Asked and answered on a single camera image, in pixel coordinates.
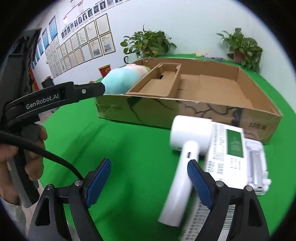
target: black cable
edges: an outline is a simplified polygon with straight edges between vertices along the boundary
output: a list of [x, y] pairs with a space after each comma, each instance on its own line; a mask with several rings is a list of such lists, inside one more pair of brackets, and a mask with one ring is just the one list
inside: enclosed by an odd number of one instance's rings
[[23, 149], [34, 152], [40, 156], [43, 156], [49, 160], [52, 160], [58, 164], [61, 164], [62, 166], [68, 168], [71, 172], [73, 172], [78, 177], [78, 179], [83, 180], [82, 175], [71, 163], [22, 137], [0, 130], [0, 143], [21, 147]]

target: teal fabric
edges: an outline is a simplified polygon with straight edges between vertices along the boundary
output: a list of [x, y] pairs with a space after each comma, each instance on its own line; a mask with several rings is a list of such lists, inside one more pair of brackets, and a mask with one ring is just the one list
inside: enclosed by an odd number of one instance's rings
[[140, 74], [133, 69], [119, 68], [111, 70], [102, 83], [105, 85], [105, 95], [125, 94], [135, 83], [141, 79]]

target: screw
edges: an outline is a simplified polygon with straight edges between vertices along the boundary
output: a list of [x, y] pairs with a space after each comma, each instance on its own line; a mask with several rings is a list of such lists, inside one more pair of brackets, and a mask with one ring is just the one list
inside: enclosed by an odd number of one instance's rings
[[46, 189], [46, 190], [50, 190], [50, 189], [52, 189], [52, 187], [53, 187], [52, 184], [48, 184], [48, 185], [45, 187], [45, 189]]
[[81, 181], [81, 180], [77, 180], [74, 182], [75, 186], [77, 186], [77, 187], [81, 186], [82, 183], [83, 183], [83, 181]]
[[249, 192], [251, 192], [251, 191], [253, 191], [253, 188], [250, 185], [247, 185], [246, 186], [246, 190], [249, 191]]
[[223, 187], [224, 186], [224, 182], [222, 182], [222, 181], [217, 181], [216, 182], [216, 185], [217, 185], [217, 187]]

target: human hand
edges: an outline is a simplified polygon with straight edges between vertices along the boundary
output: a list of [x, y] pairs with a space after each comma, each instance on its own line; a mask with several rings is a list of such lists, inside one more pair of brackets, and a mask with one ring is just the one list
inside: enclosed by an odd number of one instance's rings
[[[47, 137], [46, 129], [42, 126], [39, 133], [39, 139], [35, 144], [45, 149], [44, 141]], [[19, 204], [18, 193], [9, 175], [6, 160], [14, 157], [17, 154], [17, 151], [18, 147], [0, 144], [0, 196], [6, 202], [15, 205]], [[36, 181], [43, 173], [43, 157], [33, 152], [29, 152], [29, 155], [32, 159], [25, 166], [25, 171], [31, 181]]]

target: green label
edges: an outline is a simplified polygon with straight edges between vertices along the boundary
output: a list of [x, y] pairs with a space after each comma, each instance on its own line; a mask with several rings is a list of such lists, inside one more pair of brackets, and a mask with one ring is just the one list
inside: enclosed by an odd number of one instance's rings
[[227, 154], [244, 157], [242, 151], [242, 136], [240, 132], [227, 130]]

